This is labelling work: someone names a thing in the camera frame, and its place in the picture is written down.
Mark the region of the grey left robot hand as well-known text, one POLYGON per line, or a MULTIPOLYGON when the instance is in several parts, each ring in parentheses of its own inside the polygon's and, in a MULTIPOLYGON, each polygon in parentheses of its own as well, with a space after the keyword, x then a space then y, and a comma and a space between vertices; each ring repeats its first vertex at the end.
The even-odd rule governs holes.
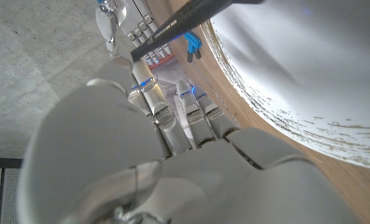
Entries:
POLYGON ((115 57, 60 100, 22 164, 20 223, 359 223, 305 155, 255 128, 165 157, 115 57))

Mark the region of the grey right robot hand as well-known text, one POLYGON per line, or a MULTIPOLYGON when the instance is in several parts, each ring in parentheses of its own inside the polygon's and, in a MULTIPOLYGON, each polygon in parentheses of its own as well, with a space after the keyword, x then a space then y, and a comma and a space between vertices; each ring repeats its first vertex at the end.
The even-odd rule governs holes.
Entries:
POLYGON ((148 3, 144 0, 97 0, 97 3, 97 26, 111 55, 118 43, 118 29, 135 47, 141 46, 158 30, 148 3))

